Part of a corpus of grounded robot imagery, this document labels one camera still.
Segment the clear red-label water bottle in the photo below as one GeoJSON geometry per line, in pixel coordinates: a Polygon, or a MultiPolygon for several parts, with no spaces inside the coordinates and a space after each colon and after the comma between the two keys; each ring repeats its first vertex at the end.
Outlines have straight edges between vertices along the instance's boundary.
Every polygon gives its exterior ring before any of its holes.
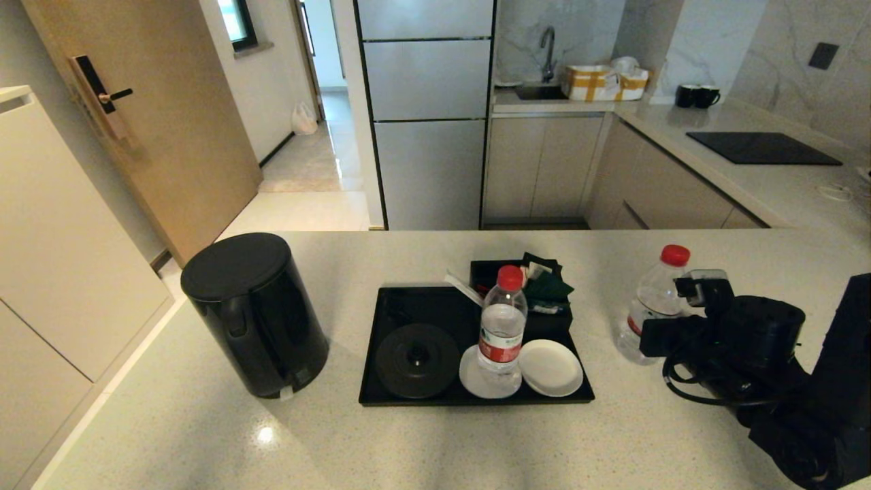
{"type": "Polygon", "coordinates": [[[497,283],[483,299],[477,361],[498,381],[507,381],[517,373],[529,311],[523,285],[521,267],[501,266],[497,283]]]}
{"type": "Polygon", "coordinates": [[[677,319],[684,313],[674,280],[684,275],[691,252],[678,244],[663,247],[659,261],[641,277],[628,313],[618,323],[616,347],[634,365],[653,365],[656,359],[640,350],[644,322],[651,319],[677,319]]]}

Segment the black electric kettle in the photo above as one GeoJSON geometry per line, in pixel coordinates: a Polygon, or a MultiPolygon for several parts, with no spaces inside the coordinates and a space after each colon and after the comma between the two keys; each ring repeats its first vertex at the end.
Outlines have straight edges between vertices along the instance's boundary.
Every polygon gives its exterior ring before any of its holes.
{"type": "Polygon", "coordinates": [[[279,235],[212,243],[184,265],[180,286],[252,396],[292,397],[326,365],[329,339],[279,235]]]}

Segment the black box of sachets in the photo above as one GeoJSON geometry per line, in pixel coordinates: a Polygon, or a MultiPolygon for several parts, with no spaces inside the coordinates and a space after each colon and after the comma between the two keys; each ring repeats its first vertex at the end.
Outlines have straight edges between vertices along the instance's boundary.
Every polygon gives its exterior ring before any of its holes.
{"type": "MultiPolygon", "coordinates": [[[[498,270],[504,265],[525,267],[529,260],[478,260],[470,263],[469,285],[482,299],[497,284],[498,270]]],[[[554,312],[534,310],[531,306],[527,317],[526,332],[536,338],[552,338],[558,332],[569,331],[574,316],[568,297],[555,303],[554,312]]]]}

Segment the dark green tea bag packets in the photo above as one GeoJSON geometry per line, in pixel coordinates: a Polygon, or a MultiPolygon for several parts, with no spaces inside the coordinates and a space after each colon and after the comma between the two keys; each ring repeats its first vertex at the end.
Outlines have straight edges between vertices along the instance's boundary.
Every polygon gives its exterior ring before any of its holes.
{"type": "Polygon", "coordinates": [[[523,255],[523,260],[541,263],[553,269],[551,274],[544,273],[535,281],[529,281],[525,276],[523,292],[525,292],[529,310],[532,306],[534,310],[548,311],[551,309],[550,312],[554,312],[557,301],[568,297],[574,291],[573,286],[563,281],[563,266],[556,259],[544,259],[529,252],[523,255]]]}

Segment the black round kettle base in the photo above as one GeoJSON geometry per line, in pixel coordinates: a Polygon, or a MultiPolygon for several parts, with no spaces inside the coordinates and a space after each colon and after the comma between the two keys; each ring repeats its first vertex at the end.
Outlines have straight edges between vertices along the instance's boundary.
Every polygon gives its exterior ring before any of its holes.
{"type": "Polygon", "coordinates": [[[457,377],[460,352],[451,335],[423,323],[405,325],[380,342],[374,369],[392,395],[408,399],[439,396],[457,377]]]}

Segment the black induction cooktop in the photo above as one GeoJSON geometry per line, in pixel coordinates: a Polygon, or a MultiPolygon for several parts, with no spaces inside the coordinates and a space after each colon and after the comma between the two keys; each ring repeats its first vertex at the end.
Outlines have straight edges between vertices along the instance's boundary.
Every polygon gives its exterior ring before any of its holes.
{"type": "Polygon", "coordinates": [[[843,165],[778,131],[688,131],[685,135],[736,165],[843,165]]]}

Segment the beige kitchen base cabinet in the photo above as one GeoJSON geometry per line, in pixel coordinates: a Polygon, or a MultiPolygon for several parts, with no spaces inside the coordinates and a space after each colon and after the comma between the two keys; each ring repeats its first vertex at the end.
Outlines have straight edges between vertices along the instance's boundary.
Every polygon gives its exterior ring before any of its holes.
{"type": "Polygon", "coordinates": [[[497,118],[485,227],[758,229],[765,223],[619,118],[497,118]]]}

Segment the white wrapped stir stick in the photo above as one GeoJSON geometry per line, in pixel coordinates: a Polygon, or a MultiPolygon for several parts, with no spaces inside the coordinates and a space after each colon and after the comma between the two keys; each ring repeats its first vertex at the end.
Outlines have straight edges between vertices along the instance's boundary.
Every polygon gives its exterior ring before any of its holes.
{"type": "Polygon", "coordinates": [[[476,292],[475,289],[471,288],[466,283],[461,282],[461,280],[454,276],[450,271],[446,271],[444,276],[444,282],[447,282],[449,285],[457,289],[459,292],[461,292],[461,294],[464,295],[464,297],[469,298],[470,301],[473,301],[473,303],[476,304],[479,308],[483,308],[482,295],[480,295],[479,292],[476,292]]]}

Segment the black rectangular serving tray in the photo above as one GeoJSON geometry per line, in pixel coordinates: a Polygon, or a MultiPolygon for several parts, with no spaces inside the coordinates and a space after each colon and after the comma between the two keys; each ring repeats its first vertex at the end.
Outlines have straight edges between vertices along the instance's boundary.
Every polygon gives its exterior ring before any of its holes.
{"type": "Polygon", "coordinates": [[[459,373],[439,396],[425,399],[400,398],[380,382],[374,357],[381,341],[405,325],[423,323],[443,329],[459,348],[460,355],[477,345],[481,310],[453,287],[382,287],[379,289],[372,332],[362,374],[359,403],[366,407],[399,406],[517,406],[517,404],[586,404],[595,399],[590,381],[567,397],[545,397],[523,382],[511,397],[483,399],[463,387],[459,373]]]}

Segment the chrome kitchen faucet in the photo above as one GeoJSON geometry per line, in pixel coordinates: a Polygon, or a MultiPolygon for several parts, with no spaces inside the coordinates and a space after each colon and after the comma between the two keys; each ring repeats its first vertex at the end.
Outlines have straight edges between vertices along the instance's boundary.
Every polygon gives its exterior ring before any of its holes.
{"type": "Polygon", "coordinates": [[[554,49],[556,46],[556,29],[553,25],[547,26],[540,38],[540,47],[545,51],[544,64],[541,68],[542,83],[550,84],[556,76],[556,60],[554,49]]]}

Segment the silver grey refrigerator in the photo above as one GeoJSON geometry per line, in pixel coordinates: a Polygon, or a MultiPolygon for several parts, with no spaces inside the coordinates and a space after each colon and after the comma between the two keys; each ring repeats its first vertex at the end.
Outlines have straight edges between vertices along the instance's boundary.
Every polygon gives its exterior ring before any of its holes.
{"type": "Polygon", "coordinates": [[[354,7],[387,229],[477,229],[497,0],[354,7]]]}

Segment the white plastic bag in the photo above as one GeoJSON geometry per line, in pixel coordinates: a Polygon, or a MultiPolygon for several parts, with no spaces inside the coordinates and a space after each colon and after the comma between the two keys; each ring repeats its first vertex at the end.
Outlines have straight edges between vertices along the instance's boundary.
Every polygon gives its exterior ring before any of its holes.
{"type": "Polygon", "coordinates": [[[296,135],[313,135],[318,131],[316,115],[305,102],[296,103],[291,114],[293,133],[296,135]]]}

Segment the dark framed window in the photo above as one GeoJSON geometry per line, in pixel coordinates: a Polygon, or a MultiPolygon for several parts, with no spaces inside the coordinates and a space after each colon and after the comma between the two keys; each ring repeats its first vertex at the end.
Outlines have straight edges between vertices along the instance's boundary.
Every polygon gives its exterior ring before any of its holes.
{"type": "Polygon", "coordinates": [[[216,0],[234,52],[257,46],[248,0],[216,0]]]}

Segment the white tall cabinet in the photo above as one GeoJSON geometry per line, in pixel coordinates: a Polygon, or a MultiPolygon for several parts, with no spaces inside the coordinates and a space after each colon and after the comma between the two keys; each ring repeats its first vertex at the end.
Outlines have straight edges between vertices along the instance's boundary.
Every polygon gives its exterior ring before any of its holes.
{"type": "Polygon", "coordinates": [[[0,88],[0,490],[37,480],[173,302],[31,87],[0,88]]]}

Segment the dark wall switch plate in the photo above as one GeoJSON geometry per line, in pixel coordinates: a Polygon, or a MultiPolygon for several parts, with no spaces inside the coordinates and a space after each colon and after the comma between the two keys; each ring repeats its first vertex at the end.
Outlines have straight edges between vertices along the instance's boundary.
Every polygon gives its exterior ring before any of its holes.
{"type": "Polygon", "coordinates": [[[840,46],[837,46],[837,44],[819,42],[816,44],[814,52],[808,60],[808,66],[821,69],[821,71],[827,71],[834,62],[839,49],[840,46]]]}

